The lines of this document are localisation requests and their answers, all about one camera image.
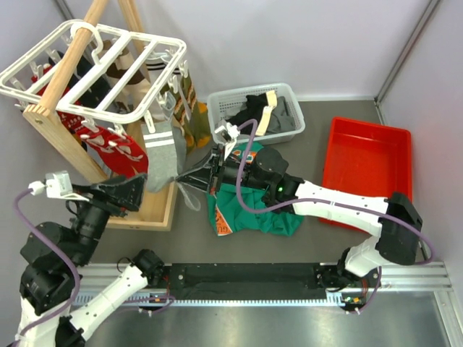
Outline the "grey sock with white stripes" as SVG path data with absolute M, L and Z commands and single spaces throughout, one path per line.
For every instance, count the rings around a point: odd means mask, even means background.
M 142 125 L 143 141 L 148 157 L 148 178 L 146 188 L 149 192 L 161 191 L 177 175 L 177 151 L 174 130 L 168 122 L 154 124 L 155 132 L 149 132 Z

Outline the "olive orange striped sock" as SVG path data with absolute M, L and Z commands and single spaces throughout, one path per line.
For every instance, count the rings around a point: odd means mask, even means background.
M 188 74 L 186 77 L 179 73 L 178 75 L 178 90 L 174 93 L 176 98 L 176 105 L 174 107 L 174 117 L 182 127 L 184 138 L 187 145 L 187 154 L 193 150 L 201 147 L 197 147 L 195 139 L 192 133 L 192 121 L 191 121 L 191 107 L 194 99 L 197 99 L 196 89 L 192 81 L 191 75 Z

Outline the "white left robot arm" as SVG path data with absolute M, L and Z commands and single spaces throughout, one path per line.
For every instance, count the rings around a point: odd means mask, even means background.
M 15 198 L 14 210 L 30 233 L 20 250 L 27 267 L 20 278 L 21 319 L 13 346 L 84 346 L 113 312 L 132 302 L 132 295 L 162 282 L 164 263 L 143 249 L 87 304 L 70 309 L 80 292 L 78 268 L 88 265 L 111 217 L 140 209 L 146 180 L 139 173 L 85 186 L 59 171 L 30 183 Z M 34 226 L 25 217 L 20 201 L 39 194 L 64 200 L 74 216 L 70 227 L 55 222 Z

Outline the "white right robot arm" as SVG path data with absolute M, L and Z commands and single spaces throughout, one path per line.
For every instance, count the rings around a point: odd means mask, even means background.
M 422 218 L 408 196 L 366 197 L 320 187 L 289 175 L 288 162 L 271 147 L 259 149 L 250 162 L 245 158 L 215 147 L 176 180 L 209 194 L 223 184 L 239 183 L 263 192 L 264 211 L 322 218 L 369 234 L 360 245 L 345 249 L 335 268 L 318 273 L 327 289 L 354 286 L 384 265 L 415 264 Z

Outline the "wooden hanger stand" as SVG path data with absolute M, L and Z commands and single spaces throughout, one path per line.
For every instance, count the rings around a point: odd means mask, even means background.
M 80 24 L 98 24 L 109 1 L 93 1 L 84 22 Z M 118 1 L 124 20 L 129 29 L 142 30 L 135 1 Z M 58 77 L 51 77 L 48 87 L 43 92 L 40 101 L 26 106 L 22 115 L 77 171 L 89 182 L 95 183 L 107 179 L 108 175 L 103 169 L 77 144 L 78 137 L 71 135 L 62 124 L 56 106 L 63 96 L 65 87 L 77 68 L 78 61 L 84 54 L 91 39 L 91 31 L 86 28 L 77 29 L 77 38 L 72 39 L 70 47 L 64 54 L 61 62 L 54 66 Z M 97 132 L 99 128 L 89 116 L 82 116 L 83 129 Z M 137 143 L 142 146 L 141 123 L 129 125 L 129 134 L 135 136 Z M 170 184 L 159 193 L 145 191 L 142 204 L 138 212 L 131 212 L 126 217 L 111 217 L 109 228 L 143 230 L 143 231 L 170 231 L 174 216 L 174 206 L 177 198 L 177 188 Z

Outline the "red patterned socks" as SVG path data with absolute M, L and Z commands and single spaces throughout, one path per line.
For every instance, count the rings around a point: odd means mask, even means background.
M 83 117 L 58 111 L 63 126 L 82 145 L 94 149 L 106 166 L 116 174 L 130 178 L 148 172 L 148 157 L 144 150 L 127 135 L 114 134 L 108 128 L 96 126 L 93 131 L 82 125 Z

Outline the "white clip drying hanger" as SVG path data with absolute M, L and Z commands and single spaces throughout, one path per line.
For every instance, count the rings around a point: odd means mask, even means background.
M 152 102 L 158 98 L 161 88 L 174 77 L 174 70 L 184 62 L 184 55 L 187 52 L 187 45 L 183 40 L 164 37 L 160 35 L 152 35 L 147 33 L 131 32 L 108 25 L 92 25 L 80 24 L 84 20 L 68 20 L 60 24 L 52 33 L 47 35 L 43 40 L 33 46 L 29 51 L 22 55 L 16 62 L 1 72 L 1 94 L 7 95 L 17 100 L 25 102 L 27 105 L 30 103 L 37 103 L 41 97 L 37 92 L 43 86 L 48 86 L 51 82 L 51 77 L 58 77 L 57 68 L 53 67 L 42 77 L 38 78 L 37 82 L 33 83 L 31 87 L 26 90 L 17 89 L 6 85 L 6 82 L 13 79 L 16 73 L 25 68 L 27 64 L 34 62 L 34 59 L 50 48 L 59 37 L 65 33 L 70 33 L 71 41 L 77 38 L 77 29 L 86 28 L 92 33 L 93 39 L 97 46 L 91 52 L 93 59 L 93 67 L 90 71 L 81 78 L 81 80 L 69 90 L 66 95 L 61 97 L 61 100 L 56 106 L 57 111 L 64 113 L 73 113 L 78 116 L 89 116 L 92 119 L 99 119 L 101 121 L 111 122 L 115 126 L 122 124 L 129 124 L 140 119 L 145 120 L 149 132 L 155 132 L 153 117 L 150 114 L 150 106 Z M 108 68 L 115 59 L 120 55 L 124 48 L 133 40 L 146 42 L 142 53 L 138 58 L 129 66 L 127 71 L 122 75 L 119 81 L 111 88 L 105 98 L 99 103 L 96 108 L 88 108 L 83 106 L 76 106 L 75 101 L 99 78 L 107 73 Z M 171 46 L 174 50 L 171 54 L 171 59 L 166 65 L 166 68 L 159 75 L 155 82 L 151 83 L 150 89 L 146 92 L 145 96 L 141 99 L 138 107 L 133 112 L 127 114 L 112 113 L 107 111 L 109 105 L 114 101 L 115 97 L 127 85 L 129 80 L 135 75 L 135 72 L 145 63 L 145 61 L 155 53 L 156 46 L 166 45 Z

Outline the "black socks on hanger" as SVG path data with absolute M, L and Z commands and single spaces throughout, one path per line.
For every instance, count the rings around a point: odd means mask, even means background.
M 67 87 L 63 95 L 66 95 L 70 89 L 72 89 L 82 77 L 84 77 L 93 65 L 82 56 L 77 64 L 76 70 L 73 72 Z M 104 77 L 99 77 L 76 101 L 75 104 L 80 104 L 81 106 L 88 108 L 96 108 L 99 103 L 104 99 L 104 97 L 110 91 L 109 83 L 105 80 Z

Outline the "white plastic laundry basket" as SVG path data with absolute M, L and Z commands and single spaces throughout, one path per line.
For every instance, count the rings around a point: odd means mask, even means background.
M 263 112 L 270 109 L 267 98 L 269 93 L 276 98 L 276 107 L 271 109 L 266 132 L 255 140 L 262 145 L 292 140 L 305 130 L 305 121 L 293 90 L 285 83 L 242 87 L 210 94 L 207 108 L 211 131 L 214 132 L 223 120 L 236 126 L 249 119 L 261 121 Z

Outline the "black clothes in basket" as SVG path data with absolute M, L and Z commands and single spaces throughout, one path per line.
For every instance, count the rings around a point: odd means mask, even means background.
M 250 119 L 260 122 L 263 108 L 267 105 L 266 94 L 247 95 L 246 102 L 239 112 L 228 116 L 226 120 L 233 125 L 241 125 Z

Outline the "grey cloth in basket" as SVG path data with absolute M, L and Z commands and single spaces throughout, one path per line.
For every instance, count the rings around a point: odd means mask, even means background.
M 277 98 L 277 105 L 271 112 L 269 125 L 266 130 L 268 134 L 279 134 L 295 130 L 294 118 L 289 113 L 285 97 Z

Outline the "cream cloth strip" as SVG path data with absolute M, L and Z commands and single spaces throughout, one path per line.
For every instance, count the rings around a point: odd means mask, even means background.
M 271 114 L 278 105 L 278 97 L 275 90 L 266 93 L 267 105 L 263 108 L 262 116 L 256 131 L 257 136 L 264 136 L 270 123 Z

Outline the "red plastic bin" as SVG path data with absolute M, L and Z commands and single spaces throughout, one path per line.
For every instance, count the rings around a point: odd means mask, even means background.
M 413 199 L 412 135 L 406 129 L 332 119 L 322 186 L 368 197 Z

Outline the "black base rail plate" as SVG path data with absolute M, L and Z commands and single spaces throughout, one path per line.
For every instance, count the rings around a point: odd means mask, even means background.
M 314 263 L 173 264 L 169 291 L 178 300 L 324 299 Z

